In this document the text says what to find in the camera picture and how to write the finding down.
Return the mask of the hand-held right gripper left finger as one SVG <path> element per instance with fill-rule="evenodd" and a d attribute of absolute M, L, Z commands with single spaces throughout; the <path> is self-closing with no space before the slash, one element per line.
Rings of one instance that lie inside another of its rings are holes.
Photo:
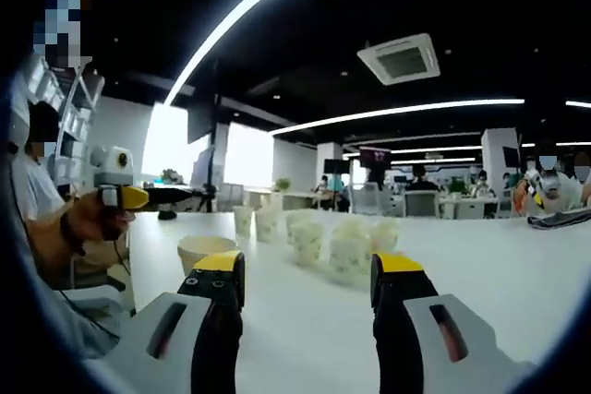
<path fill-rule="evenodd" d="M 177 292 L 141 309 L 86 369 L 109 393 L 234 393 L 244 302 L 244 254 L 205 256 Z"/>

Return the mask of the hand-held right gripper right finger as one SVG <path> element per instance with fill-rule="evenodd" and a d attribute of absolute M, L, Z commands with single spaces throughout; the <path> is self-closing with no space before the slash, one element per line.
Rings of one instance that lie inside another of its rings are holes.
<path fill-rule="evenodd" d="M 536 369 L 503 352 L 493 327 L 438 293 L 413 259 L 375 254 L 370 299 L 382 393 L 508 393 Z"/>

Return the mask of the person's left hand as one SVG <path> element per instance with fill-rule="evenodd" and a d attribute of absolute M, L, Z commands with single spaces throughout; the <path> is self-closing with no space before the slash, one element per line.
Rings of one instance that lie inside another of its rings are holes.
<path fill-rule="evenodd" d="M 60 217 L 61 237 L 72 248 L 85 242 L 116 241 L 135 219 L 132 212 L 107 206 L 98 191 L 86 194 Z"/>

